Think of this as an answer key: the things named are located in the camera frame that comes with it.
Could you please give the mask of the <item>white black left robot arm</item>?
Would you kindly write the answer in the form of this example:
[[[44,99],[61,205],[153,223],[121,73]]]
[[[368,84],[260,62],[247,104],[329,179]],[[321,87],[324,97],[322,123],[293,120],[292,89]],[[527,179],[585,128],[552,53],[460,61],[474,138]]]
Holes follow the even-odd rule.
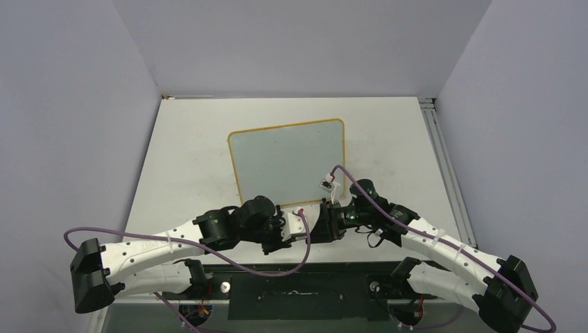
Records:
[[[206,292],[208,280],[197,256],[229,262],[222,251],[242,241],[271,253],[306,236],[302,210],[283,212],[269,198],[257,196],[157,234],[128,233],[127,241],[108,244],[88,239],[74,248],[69,266],[74,310],[86,314],[117,298],[154,291],[196,299]]]

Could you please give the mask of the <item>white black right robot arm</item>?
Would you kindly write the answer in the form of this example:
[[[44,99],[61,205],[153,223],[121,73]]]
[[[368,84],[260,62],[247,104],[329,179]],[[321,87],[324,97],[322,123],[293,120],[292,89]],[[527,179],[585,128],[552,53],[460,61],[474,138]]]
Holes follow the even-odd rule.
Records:
[[[427,257],[434,266],[406,257],[392,272],[392,287],[401,297],[428,294],[476,312],[495,332],[518,332],[538,293],[526,263],[473,248],[431,225],[411,209],[378,195],[373,182],[361,179],[349,190],[352,199],[336,200],[337,182],[327,176],[319,187],[329,193],[311,233],[314,243],[343,238],[348,228],[367,227],[381,241]]]

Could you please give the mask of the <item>black white marker pen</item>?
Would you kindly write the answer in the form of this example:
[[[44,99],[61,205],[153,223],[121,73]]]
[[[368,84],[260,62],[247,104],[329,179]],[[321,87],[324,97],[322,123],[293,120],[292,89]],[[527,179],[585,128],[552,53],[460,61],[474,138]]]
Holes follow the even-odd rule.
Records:
[[[306,240],[306,239],[309,239],[309,241],[313,244],[320,243],[320,242],[322,242],[322,235],[312,232],[309,236],[301,233],[301,234],[291,235],[289,238],[290,241],[302,241],[302,240]]]

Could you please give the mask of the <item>yellow framed whiteboard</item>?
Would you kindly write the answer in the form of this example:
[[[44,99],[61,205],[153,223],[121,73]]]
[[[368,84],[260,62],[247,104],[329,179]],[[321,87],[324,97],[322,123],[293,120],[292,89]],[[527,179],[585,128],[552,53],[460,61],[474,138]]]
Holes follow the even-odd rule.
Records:
[[[320,183],[345,163],[345,123],[331,118],[231,132],[230,157],[242,202],[262,195],[278,205],[329,197]]]

